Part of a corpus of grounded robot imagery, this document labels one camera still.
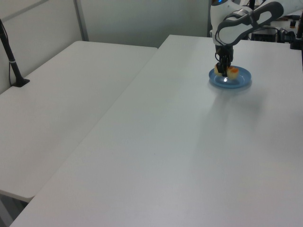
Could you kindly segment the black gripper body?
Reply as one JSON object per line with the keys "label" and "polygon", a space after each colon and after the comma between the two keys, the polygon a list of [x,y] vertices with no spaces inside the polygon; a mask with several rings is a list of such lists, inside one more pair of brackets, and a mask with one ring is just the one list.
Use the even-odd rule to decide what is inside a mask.
{"label": "black gripper body", "polygon": [[233,61],[233,46],[215,45],[215,58],[218,62],[231,64]]}

